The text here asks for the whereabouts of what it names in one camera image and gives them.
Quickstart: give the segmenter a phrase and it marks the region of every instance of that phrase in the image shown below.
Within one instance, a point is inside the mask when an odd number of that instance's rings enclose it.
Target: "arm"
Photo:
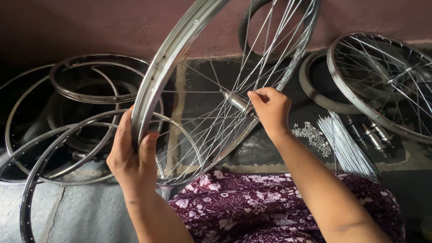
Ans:
[[[141,243],[193,242],[186,226],[156,190],[157,132],[149,132],[138,154],[132,148],[132,108],[120,121],[107,164],[120,184]]]
[[[287,122],[291,100],[273,88],[248,96],[325,240],[390,242],[351,191],[292,135]]]

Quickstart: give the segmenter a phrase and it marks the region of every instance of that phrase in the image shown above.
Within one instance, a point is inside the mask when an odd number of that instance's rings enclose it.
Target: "hand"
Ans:
[[[132,148],[131,107],[121,117],[107,164],[120,184],[127,204],[151,203],[156,195],[156,140],[158,132],[149,132],[138,154]]]
[[[271,87],[249,91],[248,96],[271,140],[281,134],[289,133],[290,98]]]

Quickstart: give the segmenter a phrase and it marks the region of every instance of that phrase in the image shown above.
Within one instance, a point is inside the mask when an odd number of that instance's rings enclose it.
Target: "laced wheel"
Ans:
[[[229,2],[195,2],[159,49],[138,91],[132,114],[136,146],[152,123],[159,122],[151,119],[151,114],[160,96],[166,104],[165,114],[180,125],[182,134],[187,133],[180,137],[180,128],[173,125],[162,129],[164,138],[158,140],[157,151],[157,163],[163,167],[159,170],[160,188],[185,184],[202,175],[250,133],[259,121],[247,91],[266,86],[281,90],[286,85],[304,54],[318,12],[317,0],[280,1],[283,4],[278,8],[277,0],[271,1],[261,19],[254,17],[254,26],[249,25],[248,15],[248,29],[257,33],[255,39],[266,40],[256,43],[260,48],[252,48],[261,49],[263,56],[251,61],[249,55],[242,54],[227,64],[224,57],[218,60],[214,56],[244,52],[237,46],[227,50],[237,39],[236,28],[228,28],[232,23],[227,16],[241,15]],[[253,1],[250,4],[241,11],[250,11]],[[278,18],[272,18],[276,12]],[[279,59],[266,66],[274,53]],[[191,58],[200,54],[204,57]]]
[[[432,143],[432,58],[391,38],[353,33],[332,44],[327,63],[363,113],[402,136]],[[373,109],[374,102],[380,108]]]

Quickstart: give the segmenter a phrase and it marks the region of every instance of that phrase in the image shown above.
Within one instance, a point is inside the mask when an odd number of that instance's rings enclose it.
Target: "concrete floor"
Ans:
[[[215,69],[225,75],[237,75],[239,63],[235,61],[214,61]],[[208,62],[200,62],[197,69],[206,74],[211,72]],[[325,71],[322,78],[329,78]],[[188,79],[192,73],[178,72],[176,80]],[[283,91],[293,100],[289,117],[292,127],[295,123],[302,128],[306,121],[316,126],[318,116],[327,111],[316,105],[303,92],[298,80],[298,70]],[[362,121],[363,116],[356,116]],[[407,225],[408,242],[421,242],[419,222],[432,216],[430,202],[432,194],[432,147],[395,136],[396,149],[388,158],[368,150],[371,161],[382,171],[384,187],[395,194],[401,204]],[[323,158],[315,148],[310,147],[329,168],[334,168],[334,157]],[[238,173],[279,173],[286,167],[264,129],[259,125],[252,134],[217,167]],[[70,179],[82,179],[103,173],[106,167],[88,165],[80,168]],[[19,204],[22,187],[0,186],[0,242],[20,242]],[[115,183],[100,183],[81,187],[62,187],[41,184],[36,187],[32,205],[32,225],[36,242],[138,242],[127,214],[122,192]]]

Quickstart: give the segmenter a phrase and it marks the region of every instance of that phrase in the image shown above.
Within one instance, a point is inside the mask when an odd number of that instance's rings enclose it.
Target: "purple floral dress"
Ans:
[[[399,205],[367,179],[335,175],[393,243],[405,242]],[[212,170],[168,202],[197,243],[325,242],[289,173],[257,176]]]

